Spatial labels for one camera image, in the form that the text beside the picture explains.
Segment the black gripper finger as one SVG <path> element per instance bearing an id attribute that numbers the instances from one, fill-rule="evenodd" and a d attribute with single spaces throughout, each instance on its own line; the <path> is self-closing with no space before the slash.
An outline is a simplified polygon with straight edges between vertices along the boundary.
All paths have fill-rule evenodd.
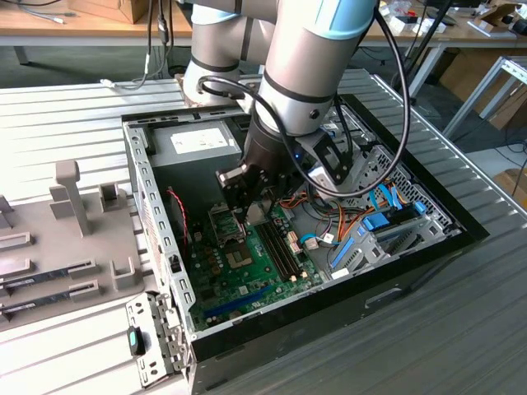
<path id="1" fill-rule="evenodd" d="M 247 164 L 216 172 L 226 205 L 240 223 L 245 222 L 251 204 L 263 190 L 263 175 L 263 170 L 258 166 Z"/>
<path id="2" fill-rule="evenodd" d="M 273 208 L 289 193 L 295 179 L 291 174 L 280 174 L 276 183 L 266 188 L 263 195 L 263 211 L 270 214 Z"/>

